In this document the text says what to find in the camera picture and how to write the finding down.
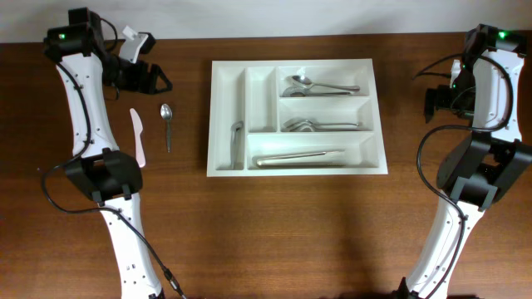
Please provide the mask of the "small teaspoon dark handle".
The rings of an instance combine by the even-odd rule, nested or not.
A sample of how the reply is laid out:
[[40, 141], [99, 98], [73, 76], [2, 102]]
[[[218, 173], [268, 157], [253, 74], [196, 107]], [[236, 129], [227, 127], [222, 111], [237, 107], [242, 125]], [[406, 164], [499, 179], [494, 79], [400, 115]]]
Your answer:
[[160, 116], [166, 123], [165, 136], [166, 136], [166, 149], [167, 152], [171, 152], [171, 120], [173, 118], [173, 112], [168, 104], [163, 104], [160, 108]]

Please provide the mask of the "pink plastic knife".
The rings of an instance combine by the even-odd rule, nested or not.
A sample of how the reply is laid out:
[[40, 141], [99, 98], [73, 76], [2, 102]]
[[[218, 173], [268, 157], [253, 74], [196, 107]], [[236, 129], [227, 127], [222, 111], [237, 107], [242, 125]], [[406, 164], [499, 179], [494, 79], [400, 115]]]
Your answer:
[[134, 108], [130, 108], [131, 121], [135, 137], [135, 158], [140, 168], [146, 165], [145, 151], [142, 144], [141, 134], [143, 132], [143, 125], [138, 112]]

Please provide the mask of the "large metal spoon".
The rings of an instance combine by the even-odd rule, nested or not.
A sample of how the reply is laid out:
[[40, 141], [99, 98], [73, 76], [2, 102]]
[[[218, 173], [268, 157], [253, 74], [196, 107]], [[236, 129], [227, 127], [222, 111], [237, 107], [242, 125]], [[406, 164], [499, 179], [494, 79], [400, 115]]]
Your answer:
[[307, 97], [307, 96], [351, 96], [352, 93], [348, 91], [339, 92], [313, 92], [301, 87], [292, 86], [287, 88], [282, 97]]
[[312, 89], [315, 86], [320, 86], [320, 87], [327, 87], [327, 88], [337, 89], [341, 91], [351, 91], [351, 92], [357, 92], [361, 90], [360, 86], [338, 86], [338, 85], [332, 85], [332, 84], [327, 84], [327, 83], [318, 83], [318, 82], [312, 81], [307, 76], [295, 75], [295, 76], [290, 76], [289, 79], [296, 86], [300, 86], [305, 89]]

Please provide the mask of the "metal tongs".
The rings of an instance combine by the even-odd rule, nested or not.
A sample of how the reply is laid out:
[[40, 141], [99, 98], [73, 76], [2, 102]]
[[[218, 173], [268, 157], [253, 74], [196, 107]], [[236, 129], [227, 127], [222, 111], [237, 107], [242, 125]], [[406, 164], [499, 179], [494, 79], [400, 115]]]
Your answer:
[[322, 150], [296, 154], [278, 154], [257, 157], [254, 163], [259, 168], [318, 168], [343, 167], [347, 165], [343, 150]]

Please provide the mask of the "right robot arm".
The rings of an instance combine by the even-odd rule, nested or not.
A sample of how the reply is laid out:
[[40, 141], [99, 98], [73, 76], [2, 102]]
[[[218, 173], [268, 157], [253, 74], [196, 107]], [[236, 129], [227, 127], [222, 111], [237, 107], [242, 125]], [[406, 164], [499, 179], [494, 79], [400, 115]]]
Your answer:
[[436, 183], [435, 220], [421, 255], [392, 292], [394, 298], [446, 298], [451, 275], [474, 226], [499, 202], [531, 164], [531, 148], [522, 141], [518, 122], [518, 84], [527, 39], [485, 24], [468, 31], [461, 52], [445, 75], [448, 85], [429, 88], [424, 116], [447, 110], [468, 125], [442, 125], [468, 136], [441, 162]]

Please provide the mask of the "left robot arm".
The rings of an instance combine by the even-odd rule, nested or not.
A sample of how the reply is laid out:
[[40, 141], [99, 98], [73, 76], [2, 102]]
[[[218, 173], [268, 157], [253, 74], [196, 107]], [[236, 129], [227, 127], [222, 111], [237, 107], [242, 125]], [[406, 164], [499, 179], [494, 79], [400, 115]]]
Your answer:
[[122, 152], [111, 132], [103, 89], [157, 95], [173, 86], [160, 66], [139, 59], [155, 45], [149, 32], [127, 28], [119, 53], [103, 37], [105, 19], [87, 7], [68, 12], [68, 24], [51, 28], [44, 53], [66, 90], [73, 129], [72, 157], [59, 165], [106, 221], [124, 298], [162, 298], [153, 265], [161, 260], [147, 242], [140, 218], [143, 180], [137, 157]]

